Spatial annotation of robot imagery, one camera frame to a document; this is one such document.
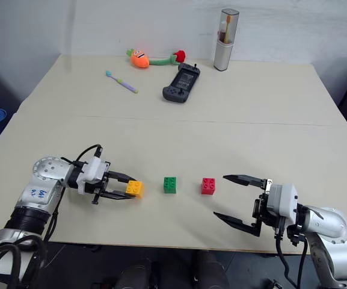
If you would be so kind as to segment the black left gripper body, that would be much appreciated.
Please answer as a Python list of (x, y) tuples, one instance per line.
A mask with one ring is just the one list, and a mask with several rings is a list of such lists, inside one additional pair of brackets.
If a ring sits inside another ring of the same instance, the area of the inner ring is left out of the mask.
[(106, 165), (106, 167), (105, 167), (102, 179), (98, 183), (93, 184), (93, 187), (94, 187), (93, 195), (94, 196), (93, 196), (93, 200), (91, 201), (91, 203), (93, 205), (99, 204), (100, 192), (106, 191), (106, 188), (107, 188), (109, 180), (110, 180), (110, 178), (108, 178), (108, 172), (110, 171), (109, 167), (110, 167), (111, 163), (109, 161), (105, 161), (104, 164)]

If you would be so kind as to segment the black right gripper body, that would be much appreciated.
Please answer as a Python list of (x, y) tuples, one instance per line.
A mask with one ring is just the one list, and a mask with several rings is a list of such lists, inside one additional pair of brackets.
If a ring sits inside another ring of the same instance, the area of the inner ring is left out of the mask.
[(281, 185), (273, 184), (271, 179), (264, 179), (260, 188), (264, 192), (254, 203), (253, 217), (256, 222), (253, 223), (253, 235), (260, 236), (264, 223), (274, 229), (275, 237), (283, 238), (285, 217), (280, 215)]

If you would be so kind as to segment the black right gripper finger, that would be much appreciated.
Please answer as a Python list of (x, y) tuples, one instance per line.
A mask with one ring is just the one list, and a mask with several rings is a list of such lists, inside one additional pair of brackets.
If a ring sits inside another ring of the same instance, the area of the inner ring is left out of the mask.
[(259, 219), (256, 219), (256, 221), (252, 223), (251, 225), (246, 225), (243, 223), (241, 219), (237, 219), (235, 217), (217, 213), (217, 212), (213, 212), (213, 214), (217, 216), (220, 220), (222, 220), (223, 222), (231, 226), (232, 228), (246, 232), (255, 237), (260, 236), (262, 221)]
[(249, 176), (249, 175), (224, 175), (223, 178), (239, 185), (243, 185), (243, 186), (252, 185), (255, 187), (259, 187), (262, 190), (267, 190), (267, 186), (268, 186), (267, 179), (260, 179), (260, 178)]

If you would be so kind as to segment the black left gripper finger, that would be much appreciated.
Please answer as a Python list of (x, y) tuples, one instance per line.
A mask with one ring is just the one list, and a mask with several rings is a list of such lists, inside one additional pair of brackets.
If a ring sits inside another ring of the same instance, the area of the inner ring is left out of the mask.
[(101, 191), (100, 197), (114, 200), (123, 200), (123, 199), (133, 199), (135, 196), (126, 192), (113, 190), (113, 191)]
[(113, 172), (109, 171), (108, 172), (108, 178), (110, 179), (116, 179), (118, 182), (129, 182), (129, 181), (135, 181), (134, 178), (124, 174), (124, 173), (119, 173), (119, 172)]

